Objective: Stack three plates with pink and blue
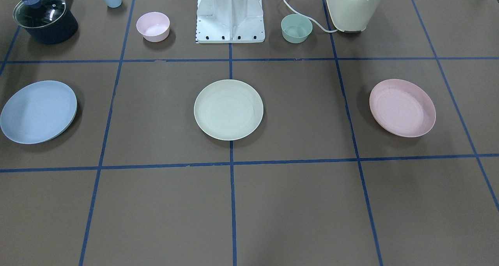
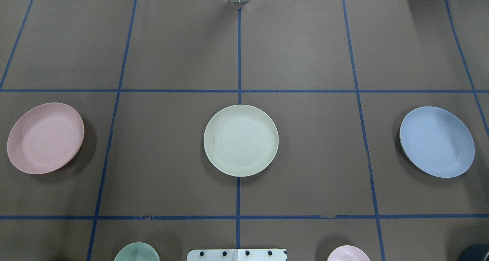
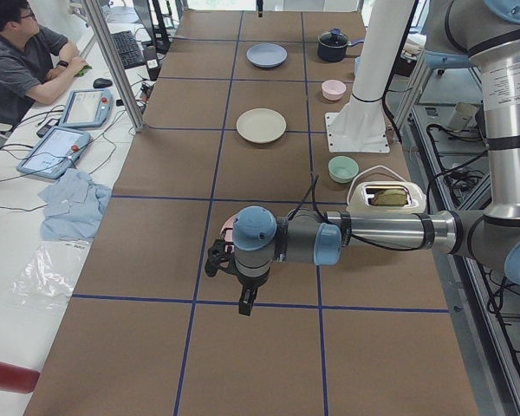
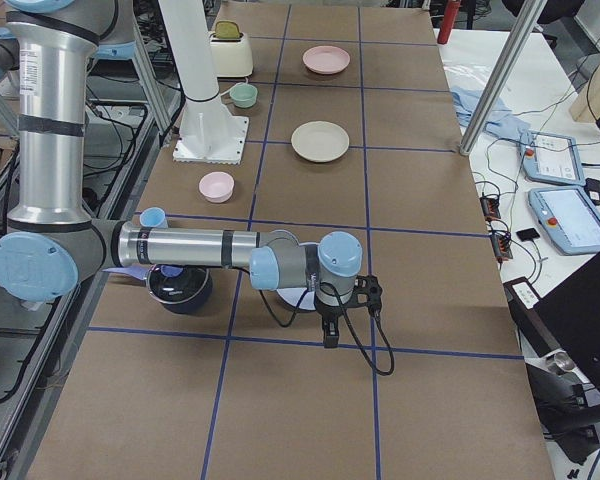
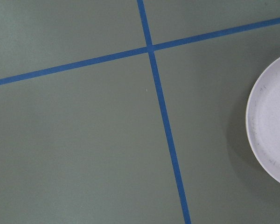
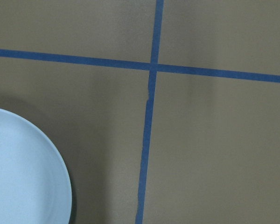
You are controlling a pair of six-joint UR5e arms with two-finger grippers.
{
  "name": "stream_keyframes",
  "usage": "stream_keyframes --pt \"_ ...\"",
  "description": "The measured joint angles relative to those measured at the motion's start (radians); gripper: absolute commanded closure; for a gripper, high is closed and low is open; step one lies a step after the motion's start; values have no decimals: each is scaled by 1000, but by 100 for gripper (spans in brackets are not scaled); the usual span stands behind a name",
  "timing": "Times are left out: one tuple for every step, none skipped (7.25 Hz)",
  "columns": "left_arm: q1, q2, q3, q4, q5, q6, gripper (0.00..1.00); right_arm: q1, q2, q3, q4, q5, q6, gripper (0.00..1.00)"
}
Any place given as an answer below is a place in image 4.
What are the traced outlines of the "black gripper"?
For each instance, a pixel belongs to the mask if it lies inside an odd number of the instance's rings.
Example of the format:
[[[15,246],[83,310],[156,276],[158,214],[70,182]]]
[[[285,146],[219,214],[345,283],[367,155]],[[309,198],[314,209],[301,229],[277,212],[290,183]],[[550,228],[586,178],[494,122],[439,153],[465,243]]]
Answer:
[[[339,345],[339,319],[345,316],[344,306],[332,306],[320,299],[315,300],[316,311],[321,316],[323,331],[323,346],[325,348],[337,348]]]

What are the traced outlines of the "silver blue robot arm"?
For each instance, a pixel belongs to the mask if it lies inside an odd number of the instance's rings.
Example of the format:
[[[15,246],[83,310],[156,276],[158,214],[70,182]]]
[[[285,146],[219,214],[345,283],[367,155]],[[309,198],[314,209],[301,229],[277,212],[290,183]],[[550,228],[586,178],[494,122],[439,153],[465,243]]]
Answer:
[[[11,1],[19,44],[19,201],[0,240],[0,286],[31,302],[55,299],[109,267],[144,264],[150,289],[189,285],[196,267],[240,269],[259,291],[302,287],[314,295],[323,344],[357,306],[362,249],[345,232],[316,244],[271,233],[141,227],[93,218],[83,207],[87,66],[103,49],[133,53],[128,1]]]

